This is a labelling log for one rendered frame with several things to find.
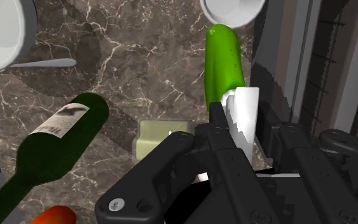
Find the pale green soap bar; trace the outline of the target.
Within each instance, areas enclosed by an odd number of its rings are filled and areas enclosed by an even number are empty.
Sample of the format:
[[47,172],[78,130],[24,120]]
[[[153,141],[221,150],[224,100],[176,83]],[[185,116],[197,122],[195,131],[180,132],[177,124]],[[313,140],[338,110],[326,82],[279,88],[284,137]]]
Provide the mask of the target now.
[[137,135],[132,141],[132,160],[142,160],[167,136],[176,131],[194,134],[196,123],[193,120],[143,119],[139,120]]

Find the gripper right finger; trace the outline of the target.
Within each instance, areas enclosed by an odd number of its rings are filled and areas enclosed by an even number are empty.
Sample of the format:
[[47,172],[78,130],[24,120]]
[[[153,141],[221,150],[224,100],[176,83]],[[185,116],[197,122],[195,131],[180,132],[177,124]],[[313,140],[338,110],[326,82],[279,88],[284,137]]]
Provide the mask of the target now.
[[256,137],[272,159],[272,172],[288,176],[280,190],[282,224],[358,224],[358,138],[338,129],[311,142],[297,123],[282,122],[265,101],[258,106]]

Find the white cup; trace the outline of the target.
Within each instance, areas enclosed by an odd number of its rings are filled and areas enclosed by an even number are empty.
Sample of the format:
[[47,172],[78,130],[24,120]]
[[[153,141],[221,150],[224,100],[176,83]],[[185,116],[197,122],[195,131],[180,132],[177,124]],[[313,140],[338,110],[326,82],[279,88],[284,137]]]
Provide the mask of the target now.
[[237,148],[243,150],[250,164],[252,163],[258,102],[258,87],[237,87],[227,91],[221,98],[230,135]]

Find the dark green wine bottle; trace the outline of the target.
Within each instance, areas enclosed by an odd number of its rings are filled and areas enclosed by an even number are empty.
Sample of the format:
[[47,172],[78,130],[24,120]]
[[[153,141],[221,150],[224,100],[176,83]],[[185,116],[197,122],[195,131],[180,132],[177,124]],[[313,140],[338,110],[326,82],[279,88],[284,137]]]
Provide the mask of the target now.
[[71,171],[108,116],[109,107],[101,96],[82,93],[22,141],[15,173],[0,188],[0,224],[35,186]]

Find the small white bowl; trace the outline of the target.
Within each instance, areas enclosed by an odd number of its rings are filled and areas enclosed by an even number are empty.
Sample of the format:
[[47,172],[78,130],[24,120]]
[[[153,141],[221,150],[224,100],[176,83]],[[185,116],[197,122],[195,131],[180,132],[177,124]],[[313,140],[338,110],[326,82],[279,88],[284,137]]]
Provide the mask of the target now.
[[211,23],[236,29],[252,22],[265,2],[266,0],[200,0],[200,6]]

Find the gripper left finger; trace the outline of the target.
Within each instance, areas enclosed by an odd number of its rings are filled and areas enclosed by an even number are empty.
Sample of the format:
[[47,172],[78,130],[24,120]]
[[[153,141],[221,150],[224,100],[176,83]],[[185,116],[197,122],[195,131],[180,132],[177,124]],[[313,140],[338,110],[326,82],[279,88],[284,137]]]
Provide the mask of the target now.
[[174,132],[95,205],[98,224],[279,224],[220,102],[195,133]]

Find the red orange fruit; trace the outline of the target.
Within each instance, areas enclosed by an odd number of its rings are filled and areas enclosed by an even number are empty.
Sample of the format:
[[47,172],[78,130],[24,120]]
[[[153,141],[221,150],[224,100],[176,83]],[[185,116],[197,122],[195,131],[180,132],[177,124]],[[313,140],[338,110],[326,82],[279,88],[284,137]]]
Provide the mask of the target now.
[[53,206],[35,217],[30,224],[76,224],[76,213],[67,206]]

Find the green cucumber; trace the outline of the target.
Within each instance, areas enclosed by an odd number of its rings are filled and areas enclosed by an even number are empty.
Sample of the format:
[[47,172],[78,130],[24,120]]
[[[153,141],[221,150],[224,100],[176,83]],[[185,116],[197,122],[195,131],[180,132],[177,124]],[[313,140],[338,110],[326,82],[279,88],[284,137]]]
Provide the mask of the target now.
[[241,49],[237,35],[223,24],[207,29],[205,39],[204,89],[207,108],[229,90],[244,87]]

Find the large white bowl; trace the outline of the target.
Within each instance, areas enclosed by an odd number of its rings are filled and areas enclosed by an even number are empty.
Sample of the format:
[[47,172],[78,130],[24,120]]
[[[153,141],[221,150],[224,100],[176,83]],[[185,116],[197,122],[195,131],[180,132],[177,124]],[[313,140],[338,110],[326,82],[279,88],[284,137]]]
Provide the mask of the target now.
[[34,0],[0,0],[0,70],[30,50],[37,28]]

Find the grey brown cabinet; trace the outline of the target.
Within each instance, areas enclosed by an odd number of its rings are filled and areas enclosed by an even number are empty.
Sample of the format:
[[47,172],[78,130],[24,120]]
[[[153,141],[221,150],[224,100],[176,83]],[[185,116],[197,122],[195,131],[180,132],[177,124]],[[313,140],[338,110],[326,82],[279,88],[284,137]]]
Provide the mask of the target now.
[[265,0],[251,85],[309,136],[338,129],[358,137],[358,0]]

